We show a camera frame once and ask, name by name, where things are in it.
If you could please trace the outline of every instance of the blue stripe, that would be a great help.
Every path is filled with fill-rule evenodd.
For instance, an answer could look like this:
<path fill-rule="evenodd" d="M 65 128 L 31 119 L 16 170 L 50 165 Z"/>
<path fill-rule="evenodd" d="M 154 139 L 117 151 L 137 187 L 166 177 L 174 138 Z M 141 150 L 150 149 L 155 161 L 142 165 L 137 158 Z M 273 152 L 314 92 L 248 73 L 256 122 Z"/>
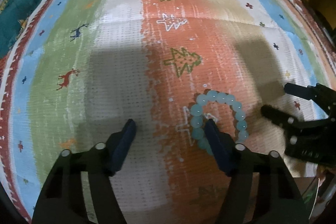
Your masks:
<path fill-rule="evenodd" d="M 53 0 L 45 11 L 43 18 L 36 26 L 34 37 L 26 46 L 24 56 L 21 58 L 21 67 L 18 68 L 15 79 L 14 93 L 12 94 L 12 104 L 10 119 L 13 126 L 13 154 L 16 178 L 20 190 L 22 202 L 30 216 L 33 215 L 33 207 L 36 204 L 41 191 L 41 183 L 37 176 L 36 161 L 34 158 L 33 143 L 30 132 L 30 120 L 27 109 L 31 84 L 35 76 L 35 71 L 40 62 L 40 57 L 44 54 L 43 45 L 46 42 L 56 20 L 64 11 L 68 0 Z M 22 141 L 23 150 L 18 148 L 19 141 Z"/>
<path fill-rule="evenodd" d="M 287 14 L 285 10 L 278 4 L 276 0 L 259 0 L 261 5 L 265 8 L 268 15 L 277 23 L 277 25 L 283 29 L 289 39 L 292 41 L 293 46 L 295 50 L 298 52 L 299 49 L 302 49 L 302 43 L 305 43 L 302 40 L 308 40 L 307 37 L 302 37 L 300 39 L 299 35 L 297 34 L 295 28 L 290 24 L 291 21 L 293 21 Z M 308 72 L 310 85 L 316 85 L 318 83 L 316 75 L 314 73 L 313 67 L 309 61 L 308 55 L 298 55 L 300 58 L 305 70 Z M 317 113 L 317 119 L 322 119 L 326 117 L 325 112 L 317 105 L 315 102 L 313 102 L 316 113 Z"/>

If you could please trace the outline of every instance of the red reindeer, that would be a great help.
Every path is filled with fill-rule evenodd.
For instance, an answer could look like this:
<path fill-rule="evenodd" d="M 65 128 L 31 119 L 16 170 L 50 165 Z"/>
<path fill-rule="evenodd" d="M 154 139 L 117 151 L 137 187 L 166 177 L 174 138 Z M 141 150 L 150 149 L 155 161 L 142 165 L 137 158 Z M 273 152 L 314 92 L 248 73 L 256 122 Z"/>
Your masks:
<path fill-rule="evenodd" d="M 17 147 L 19 148 L 20 153 L 21 153 L 22 150 L 23 150 L 23 144 L 22 144 L 22 141 L 19 142 L 19 144 L 17 145 Z"/>
<path fill-rule="evenodd" d="M 57 90 L 60 90 L 64 86 L 68 86 L 69 85 L 69 77 L 70 77 L 71 74 L 75 74 L 76 76 L 78 76 L 79 73 L 80 73 L 79 70 L 72 69 L 72 70 L 68 71 L 65 75 L 60 75 L 58 77 L 58 79 L 64 79 L 64 81 L 63 81 L 63 83 L 58 84 L 60 86 L 60 88 L 58 88 Z"/>

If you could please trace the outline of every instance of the green stripe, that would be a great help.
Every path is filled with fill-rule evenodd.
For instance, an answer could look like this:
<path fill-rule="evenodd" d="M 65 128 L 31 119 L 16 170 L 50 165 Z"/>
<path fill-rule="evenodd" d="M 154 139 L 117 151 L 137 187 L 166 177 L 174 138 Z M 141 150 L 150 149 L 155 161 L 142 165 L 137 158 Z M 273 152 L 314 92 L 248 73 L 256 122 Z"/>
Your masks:
<path fill-rule="evenodd" d="M 96 31 L 81 28 L 80 37 L 71 41 L 72 30 L 82 24 L 92 24 L 101 14 L 105 0 L 69 0 L 63 14 L 56 21 L 44 44 L 44 54 L 35 72 L 31 87 L 28 112 L 36 169 L 41 184 L 44 183 L 62 148 L 60 142 L 71 138 L 77 144 L 72 151 L 88 149 L 92 143 L 85 126 L 85 80 L 90 50 Z M 72 68 L 80 70 L 79 76 L 70 76 L 70 84 L 61 90 L 59 75 Z M 71 113 L 72 126 L 69 124 Z"/>

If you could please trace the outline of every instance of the bracelet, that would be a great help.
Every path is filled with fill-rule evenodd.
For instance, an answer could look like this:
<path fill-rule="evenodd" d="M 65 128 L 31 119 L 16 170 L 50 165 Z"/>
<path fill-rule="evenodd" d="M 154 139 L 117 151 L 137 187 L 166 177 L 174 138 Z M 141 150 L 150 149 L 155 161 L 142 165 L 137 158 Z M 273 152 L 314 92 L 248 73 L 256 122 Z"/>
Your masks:
<path fill-rule="evenodd" d="M 247 122 L 245 121 L 245 112 L 242 110 L 241 102 L 236 101 L 236 98 L 232 94 L 226 94 L 224 92 L 217 92 L 215 90 L 209 90 L 208 93 L 200 94 L 196 98 L 197 104 L 193 105 L 190 108 L 190 114 L 192 118 L 190 120 L 190 125 L 193 127 L 192 138 L 197 140 L 197 145 L 201 149 L 205 149 L 209 155 L 213 155 L 211 151 L 210 144 L 204 134 L 204 130 L 202 128 L 203 125 L 203 106 L 205 106 L 208 101 L 215 102 L 217 101 L 219 104 L 227 104 L 231 106 L 232 110 L 236 112 L 235 118 L 238 121 L 236 124 L 236 129 L 239 131 L 238 140 L 236 143 L 244 142 L 249 134 L 246 131 Z"/>

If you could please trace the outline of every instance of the orange stripe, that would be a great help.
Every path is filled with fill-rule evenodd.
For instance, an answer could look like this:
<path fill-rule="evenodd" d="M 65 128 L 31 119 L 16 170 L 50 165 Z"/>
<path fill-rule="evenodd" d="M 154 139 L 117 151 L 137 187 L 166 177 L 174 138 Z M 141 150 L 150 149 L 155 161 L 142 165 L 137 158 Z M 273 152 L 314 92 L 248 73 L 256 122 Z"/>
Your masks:
<path fill-rule="evenodd" d="M 145 17 L 142 33 L 150 79 L 148 92 L 153 95 L 152 119 L 157 121 L 155 136 L 160 136 L 165 153 L 169 196 L 174 213 L 183 223 L 200 223 L 218 214 L 229 178 L 218 170 L 213 157 L 199 149 L 196 143 L 190 146 L 188 134 L 177 132 L 175 126 L 183 124 L 183 106 L 194 104 L 195 96 L 204 93 L 204 84 L 210 89 L 233 93 L 237 100 L 247 98 L 249 91 L 240 74 L 246 69 L 238 65 L 232 38 L 211 19 L 216 18 L 216 11 L 210 10 L 207 0 L 142 1 Z M 188 22 L 176 30 L 173 27 L 166 31 L 164 24 L 156 22 L 162 19 L 162 13 L 187 18 Z M 184 71 L 177 77 L 173 65 L 165 66 L 164 60 L 172 57 L 171 48 L 180 51 L 181 47 L 200 55 L 202 64 L 195 66 L 190 74 Z M 205 112 L 221 118 L 218 125 L 222 131 L 235 131 L 228 106 L 211 103 Z"/>

